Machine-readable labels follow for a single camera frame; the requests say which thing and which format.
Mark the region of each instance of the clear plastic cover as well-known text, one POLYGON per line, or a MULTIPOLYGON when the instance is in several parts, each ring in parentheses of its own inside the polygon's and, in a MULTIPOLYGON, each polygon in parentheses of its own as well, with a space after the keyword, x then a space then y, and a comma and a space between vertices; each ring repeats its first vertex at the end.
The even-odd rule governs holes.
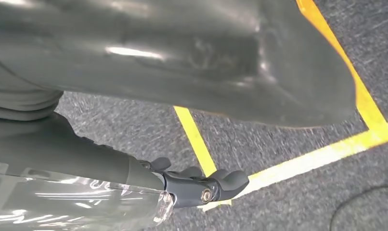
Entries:
POLYGON ((30 168, 13 176, 0 163, 0 231, 137 230, 172 208, 165 191, 30 168))

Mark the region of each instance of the gray carpet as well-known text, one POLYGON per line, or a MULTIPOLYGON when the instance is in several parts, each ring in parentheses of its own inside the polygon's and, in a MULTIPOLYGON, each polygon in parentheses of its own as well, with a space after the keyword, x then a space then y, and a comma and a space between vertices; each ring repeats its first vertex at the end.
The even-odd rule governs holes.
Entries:
MULTIPOLYGON (((388 119, 388 0, 317 0, 357 72, 388 119)), ((138 158, 198 165, 172 107, 67 93, 58 111, 79 135, 138 158)), ((218 167, 248 174, 366 130, 358 115, 341 125, 287 130, 193 112, 218 167)), ((335 208, 388 184, 388 144, 253 192, 233 207, 181 209, 158 231, 326 231, 335 208)), ((388 190, 346 206, 335 230, 388 231, 388 190)))

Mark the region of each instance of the shiny gray surface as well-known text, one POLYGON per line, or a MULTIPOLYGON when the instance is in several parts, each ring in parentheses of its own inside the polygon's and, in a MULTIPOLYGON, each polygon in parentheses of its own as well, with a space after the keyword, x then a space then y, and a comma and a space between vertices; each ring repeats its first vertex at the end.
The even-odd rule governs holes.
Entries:
POLYGON ((345 120, 354 82, 289 0, 0 1, 0 64, 38 85, 287 127, 345 120))

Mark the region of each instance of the yellow tape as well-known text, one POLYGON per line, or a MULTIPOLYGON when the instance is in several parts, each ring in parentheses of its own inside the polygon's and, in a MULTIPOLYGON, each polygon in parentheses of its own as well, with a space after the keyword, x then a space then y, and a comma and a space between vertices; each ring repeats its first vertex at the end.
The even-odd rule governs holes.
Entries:
MULTIPOLYGON (((207 146, 201 137, 200 131, 197 128, 197 124, 195 124, 195 121, 191 116, 190 110, 177 106, 174 107, 174 110, 177 113, 185 133, 187 134, 187 138, 193 147, 194 153, 197 156, 198 162, 200 162, 200 166, 203 169, 204 174, 206 176, 211 175, 217 171, 217 168, 215 167, 214 161, 212 160, 207 146)), ((231 200, 228 200, 217 202, 216 205, 232 205, 232 203, 231 200)))
MULTIPOLYGON (((387 142, 388 132, 384 127, 330 144, 249 176, 249 185, 234 199, 387 142)), ((217 206, 218 204, 210 203, 200 208, 207 211, 217 206)))
POLYGON ((367 127, 386 126, 386 120, 313 0, 297 0, 297 4, 302 14, 327 38, 349 67, 356 82, 357 109, 367 127))

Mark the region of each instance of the screw head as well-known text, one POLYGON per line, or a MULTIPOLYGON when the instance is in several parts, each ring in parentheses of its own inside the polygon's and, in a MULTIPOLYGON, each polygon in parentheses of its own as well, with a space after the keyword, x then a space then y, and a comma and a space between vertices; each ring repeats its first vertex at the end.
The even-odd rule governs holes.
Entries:
POLYGON ((204 189, 203 193, 201 194, 201 201, 204 204, 207 204, 211 200, 211 196, 212 196, 211 190, 210 189, 204 189))

